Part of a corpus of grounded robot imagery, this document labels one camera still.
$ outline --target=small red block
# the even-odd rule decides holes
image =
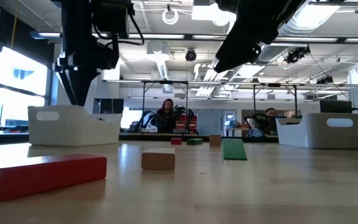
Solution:
[[[107,159],[89,154],[0,160],[0,202],[106,177]]]
[[[171,139],[171,144],[177,144],[177,145],[181,145],[181,139]]]

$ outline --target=green block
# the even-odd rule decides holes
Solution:
[[[247,160],[244,143],[241,139],[223,139],[222,143],[223,159]]]
[[[203,140],[202,139],[187,139],[187,144],[195,146],[195,145],[203,144]]]

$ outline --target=wooden block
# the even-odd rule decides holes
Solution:
[[[88,154],[0,160],[0,202],[106,177],[107,159]]]
[[[221,145],[222,145],[222,136],[220,134],[209,135],[209,146],[221,147]]]
[[[173,139],[171,139],[171,144],[181,145],[181,139],[180,138],[173,138]]]
[[[199,145],[199,144],[203,144],[203,140],[202,139],[187,139],[187,145]]]
[[[151,148],[142,153],[143,170],[174,170],[174,148]]]
[[[241,139],[223,139],[222,144],[223,159],[247,160],[244,143]]]

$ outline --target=camera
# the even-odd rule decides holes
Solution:
[[[197,54],[194,49],[189,49],[186,54],[186,61],[194,62],[197,58]]]

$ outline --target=white plastic bin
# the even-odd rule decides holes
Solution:
[[[358,149],[358,114],[310,113],[302,119],[277,118],[276,124],[278,141],[283,145]]]
[[[82,106],[29,106],[28,110],[33,145],[94,146],[118,142],[121,114],[88,114]]]

